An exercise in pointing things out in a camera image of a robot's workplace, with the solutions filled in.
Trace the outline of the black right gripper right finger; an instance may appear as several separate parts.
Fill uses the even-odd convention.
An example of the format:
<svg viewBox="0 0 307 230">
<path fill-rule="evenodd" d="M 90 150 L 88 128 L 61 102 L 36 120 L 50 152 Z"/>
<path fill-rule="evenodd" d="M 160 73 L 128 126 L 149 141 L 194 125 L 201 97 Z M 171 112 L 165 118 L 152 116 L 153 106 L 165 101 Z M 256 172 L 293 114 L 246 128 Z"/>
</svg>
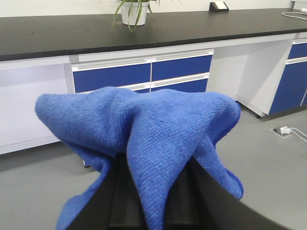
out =
<svg viewBox="0 0 307 230">
<path fill-rule="evenodd" d="M 243 204 L 190 158 L 170 189 L 166 230 L 284 230 Z"/>
</svg>

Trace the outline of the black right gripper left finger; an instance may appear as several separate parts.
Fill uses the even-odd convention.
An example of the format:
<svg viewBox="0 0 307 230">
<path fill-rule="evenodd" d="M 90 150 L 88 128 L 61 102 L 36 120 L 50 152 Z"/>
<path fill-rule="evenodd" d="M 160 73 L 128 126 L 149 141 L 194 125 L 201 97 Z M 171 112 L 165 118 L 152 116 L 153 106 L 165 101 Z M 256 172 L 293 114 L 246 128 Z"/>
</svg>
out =
<svg viewBox="0 0 307 230">
<path fill-rule="evenodd" d="M 142 230 L 144 215 L 125 154 L 74 220 L 75 230 Z"/>
</svg>

